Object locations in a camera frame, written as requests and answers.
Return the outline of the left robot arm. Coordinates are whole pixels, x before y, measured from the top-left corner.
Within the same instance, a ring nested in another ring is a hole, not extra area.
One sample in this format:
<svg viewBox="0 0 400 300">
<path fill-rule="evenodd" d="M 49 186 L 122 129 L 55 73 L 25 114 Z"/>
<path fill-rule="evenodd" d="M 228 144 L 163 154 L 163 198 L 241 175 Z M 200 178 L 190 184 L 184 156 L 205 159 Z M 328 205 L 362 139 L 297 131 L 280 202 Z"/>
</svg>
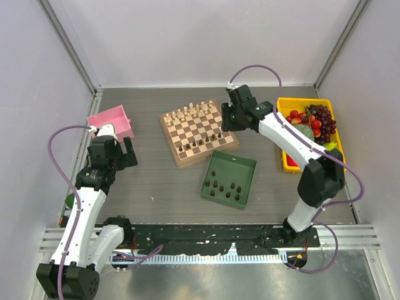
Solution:
<svg viewBox="0 0 400 300">
<path fill-rule="evenodd" d="M 95 137 L 87 163 L 76 176 L 76 195 L 62 239 L 49 263 L 41 263 L 36 277 L 52 299 L 94 299 L 99 275 L 112 252 L 126 249 L 134 239 L 129 219 L 109 217 L 95 241 L 96 219 L 116 173 L 137 165 L 130 137 L 125 148 L 113 136 Z"/>
</svg>

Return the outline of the green plastic tray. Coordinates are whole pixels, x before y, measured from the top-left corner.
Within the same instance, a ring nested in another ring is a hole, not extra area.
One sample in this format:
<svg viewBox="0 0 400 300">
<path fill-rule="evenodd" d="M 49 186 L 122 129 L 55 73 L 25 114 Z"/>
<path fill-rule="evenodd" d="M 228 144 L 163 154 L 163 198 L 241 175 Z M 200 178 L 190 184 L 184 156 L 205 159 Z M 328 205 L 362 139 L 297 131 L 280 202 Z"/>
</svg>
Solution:
<svg viewBox="0 0 400 300">
<path fill-rule="evenodd" d="M 248 205 L 256 164 L 257 161 L 253 159 L 214 151 L 200 189 L 201 198 L 235 209 L 244 209 Z M 208 187 L 205 186 L 207 180 L 210 180 Z M 213 187 L 214 181 L 217 181 L 217 187 Z M 235 184 L 234 189 L 230 187 L 232 183 Z M 221 185 L 224 186 L 223 192 L 219 191 Z M 210 196 L 211 190 L 215 191 L 215 196 Z"/>
</svg>

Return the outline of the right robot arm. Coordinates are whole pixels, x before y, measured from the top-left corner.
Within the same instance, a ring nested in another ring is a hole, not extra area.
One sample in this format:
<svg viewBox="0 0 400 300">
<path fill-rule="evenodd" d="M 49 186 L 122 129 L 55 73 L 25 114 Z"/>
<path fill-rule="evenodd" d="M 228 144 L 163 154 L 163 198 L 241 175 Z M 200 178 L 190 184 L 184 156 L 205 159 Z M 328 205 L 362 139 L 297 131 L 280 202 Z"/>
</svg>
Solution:
<svg viewBox="0 0 400 300">
<path fill-rule="evenodd" d="M 328 151 L 290 124 L 268 101 L 257 102 L 247 85 L 227 89 L 229 102 L 221 105 L 222 130 L 251 129 L 270 139 L 294 159 L 302 174 L 299 200 L 282 224 L 282 241 L 297 246 L 304 241 L 317 212 L 344 187 L 343 155 Z"/>
</svg>

